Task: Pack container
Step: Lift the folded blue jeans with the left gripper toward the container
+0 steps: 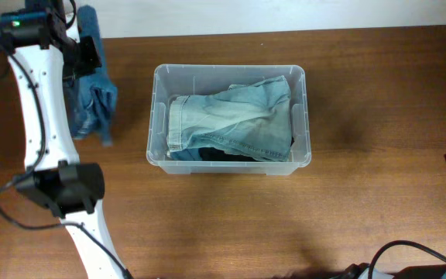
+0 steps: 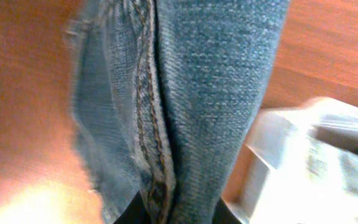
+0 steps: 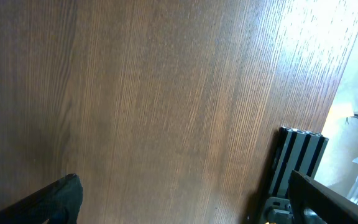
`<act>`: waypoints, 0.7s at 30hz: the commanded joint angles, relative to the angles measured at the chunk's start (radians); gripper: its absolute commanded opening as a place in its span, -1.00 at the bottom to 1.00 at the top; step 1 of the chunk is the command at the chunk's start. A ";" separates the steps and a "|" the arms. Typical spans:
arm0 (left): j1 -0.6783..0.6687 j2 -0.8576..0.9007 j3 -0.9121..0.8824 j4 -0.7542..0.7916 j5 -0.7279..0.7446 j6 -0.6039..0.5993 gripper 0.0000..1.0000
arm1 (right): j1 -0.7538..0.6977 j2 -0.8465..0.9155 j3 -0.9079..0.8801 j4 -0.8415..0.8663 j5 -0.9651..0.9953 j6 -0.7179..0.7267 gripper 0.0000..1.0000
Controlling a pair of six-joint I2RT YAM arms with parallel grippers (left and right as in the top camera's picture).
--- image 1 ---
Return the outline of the dark blue jeans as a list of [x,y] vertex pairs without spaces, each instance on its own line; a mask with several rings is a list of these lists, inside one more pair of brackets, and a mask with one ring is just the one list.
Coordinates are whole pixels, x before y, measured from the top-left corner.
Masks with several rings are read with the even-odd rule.
[[95,73],[64,85],[70,134],[82,140],[95,133],[105,146],[112,145],[111,125],[118,100],[118,89],[108,76],[105,50],[96,10],[90,5],[77,12],[81,38],[90,36],[98,50],[101,67]]

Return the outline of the clear plastic storage bin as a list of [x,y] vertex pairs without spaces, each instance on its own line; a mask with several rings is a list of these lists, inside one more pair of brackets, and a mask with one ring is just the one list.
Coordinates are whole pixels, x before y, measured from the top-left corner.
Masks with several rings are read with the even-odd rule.
[[[255,84],[284,76],[291,89],[293,144],[287,162],[180,161],[168,157],[170,105],[180,95],[209,95],[232,84]],[[298,65],[161,64],[154,70],[146,158],[168,174],[290,175],[312,160],[306,74]]]

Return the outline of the teal blue shirt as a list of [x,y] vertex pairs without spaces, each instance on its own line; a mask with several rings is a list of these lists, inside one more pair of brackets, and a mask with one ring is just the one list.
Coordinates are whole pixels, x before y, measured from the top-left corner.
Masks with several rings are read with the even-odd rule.
[[170,152],[170,158],[179,161],[203,161],[198,148]]

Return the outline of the dark navy garment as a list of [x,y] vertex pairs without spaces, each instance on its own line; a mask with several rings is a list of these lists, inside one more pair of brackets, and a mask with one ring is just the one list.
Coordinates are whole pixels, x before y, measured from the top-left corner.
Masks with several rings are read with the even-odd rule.
[[294,138],[290,134],[249,134],[223,136],[207,133],[194,144],[204,160],[285,162],[289,160]]

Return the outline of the light blue jeans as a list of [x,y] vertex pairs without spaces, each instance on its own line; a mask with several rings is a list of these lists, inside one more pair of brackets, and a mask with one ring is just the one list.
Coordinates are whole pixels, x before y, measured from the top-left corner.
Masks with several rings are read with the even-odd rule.
[[291,89],[284,76],[255,84],[232,84],[213,95],[181,95],[170,105],[167,137],[170,152],[196,149],[207,133],[292,135]]

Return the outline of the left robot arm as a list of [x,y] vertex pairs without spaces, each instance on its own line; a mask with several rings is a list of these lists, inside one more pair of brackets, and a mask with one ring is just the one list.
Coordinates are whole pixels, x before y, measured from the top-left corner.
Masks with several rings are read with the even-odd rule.
[[66,229],[89,278],[130,278],[106,226],[102,170],[80,162],[68,125],[64,82],[101,67],[96,42],[79,34],[77,16],[66,15],[61,1],[27,1],[0,16],[0,47],[17,81],[26,136],[25,171],[0,194],[14,188],[58,221],[22,224],[1,206],[0,215],[29,231]]

